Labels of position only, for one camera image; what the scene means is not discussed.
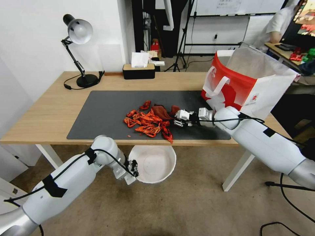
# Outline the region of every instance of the red and white paper bag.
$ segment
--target red and white paper bag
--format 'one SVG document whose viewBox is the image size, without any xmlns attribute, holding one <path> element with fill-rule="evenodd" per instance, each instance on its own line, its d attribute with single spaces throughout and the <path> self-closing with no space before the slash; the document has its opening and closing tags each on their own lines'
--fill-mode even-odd
<svg viewBox="0 0 315 236">
<path fill-rule="evenodd" d="M 226 66 L 220 57 L 230 57 Z M 265 119 L 298 73 L 254 48 L 219 50 L 206 75 L 201 96 L 213 110 L 233 106 Z"/>
</svg>

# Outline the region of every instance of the person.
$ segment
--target person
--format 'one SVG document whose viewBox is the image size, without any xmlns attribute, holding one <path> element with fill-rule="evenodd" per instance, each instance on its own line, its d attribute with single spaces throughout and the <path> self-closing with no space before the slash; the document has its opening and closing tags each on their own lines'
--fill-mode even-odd
<svg viewBox="0 0 315 236">
<path fill-rule="evenodd" d="M 289 7 L 282 8 L 274 14 L 272 19 L 259 34 L 253 46 L 263 52 L 267 52 L 268 48 L 264 45 L 265 43 L 280 42 L 298 7 L 299 4 L 292 4 Z"/>
</svg>

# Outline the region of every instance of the brown cloth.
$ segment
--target brown cloth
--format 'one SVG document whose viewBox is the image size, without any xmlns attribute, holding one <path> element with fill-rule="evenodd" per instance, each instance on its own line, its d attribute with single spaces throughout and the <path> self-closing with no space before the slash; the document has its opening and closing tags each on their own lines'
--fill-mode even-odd
<svg viewBox="0 0 315 236">
<path fill-rule="evenodd" d="M 155 104 L 152 107 L 152 110 L 154 114 L 157 115 L 162 120 L 173 120 L 174 118 L 172 116 L 175 116 L 176 112 L 180 110 L 180 108 L 178 106 L 173 105 L 171 112 L 167 113 L 164 106 Z"/>
</svg>

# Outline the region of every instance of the white bag handle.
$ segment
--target white bag handle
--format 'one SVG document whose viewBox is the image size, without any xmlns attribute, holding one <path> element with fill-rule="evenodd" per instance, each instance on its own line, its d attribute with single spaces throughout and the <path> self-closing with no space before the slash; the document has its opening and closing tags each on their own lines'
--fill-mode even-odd
<svg viewBox="0 0 315 236">
<path fill-rule="evenodd" d="M 223 88 L 224 84 L 229 84 L 230 83 L 230 79 L 226 76 L 222 77 L 222 79 L 220 80 L 220 82 L 218 83 L 217 87 L 212 91 L 211 90 L 211 84 L 210 81 L 208 79 L 210 73 L 215 69 L 214 66 L 210 67 L 210 69 L 207 72 L 206 75 L 206 79 L 204 81 L 204 85 L 203 85 L 203 90 L 206 91 L 206 93 L 210 96 L 216 96 L 219 94 L 219 92 L 221 91 L 221 89 Z"/>
</svg>

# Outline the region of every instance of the white shirt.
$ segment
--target white shirt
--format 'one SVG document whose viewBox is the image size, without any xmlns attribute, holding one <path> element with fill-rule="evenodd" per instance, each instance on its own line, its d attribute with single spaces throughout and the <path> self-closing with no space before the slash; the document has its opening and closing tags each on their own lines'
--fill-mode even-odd
<svg viewBox="0 0 315 236">
<path fill-rule="evenodd" d="M 271 20 L 259 34 L 253 46 L 255 46 L 256 48 L 263 52 L 266 52 L 268 48 L 264 44 L 270 41 L 271 32 L 277 31 L 281 34 L 282 37 L 294 16 L 295 6 L 296 5 L 292 5 L 286 8 L 282 8 L 280 11 L 274 14 L 274 16 L 271 18 Z"/>
</svg>

